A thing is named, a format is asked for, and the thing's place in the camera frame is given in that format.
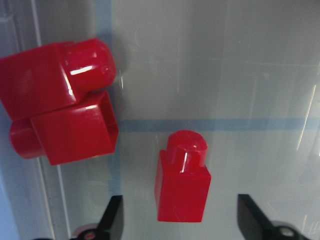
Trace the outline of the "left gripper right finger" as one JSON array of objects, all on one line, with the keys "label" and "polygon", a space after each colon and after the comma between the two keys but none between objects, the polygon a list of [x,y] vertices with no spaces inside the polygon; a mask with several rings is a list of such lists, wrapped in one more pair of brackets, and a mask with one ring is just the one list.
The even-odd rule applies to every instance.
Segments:
[{"label": "left gripper right finger", "polygon": [[248,194],[237,195],[237,225],[246,240],[306,240],[292,225],[271,221]]}]

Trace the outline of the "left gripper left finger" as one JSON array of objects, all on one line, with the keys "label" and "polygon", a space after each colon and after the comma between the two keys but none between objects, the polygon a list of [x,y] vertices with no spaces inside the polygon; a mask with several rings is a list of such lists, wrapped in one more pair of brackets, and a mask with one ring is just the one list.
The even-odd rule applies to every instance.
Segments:
[{"label": "left gripper left finger", "polygon": [[121,240],[124,230],[124,201],[122,195],[114,195],[95,227],[81,230],[71,240]]}]

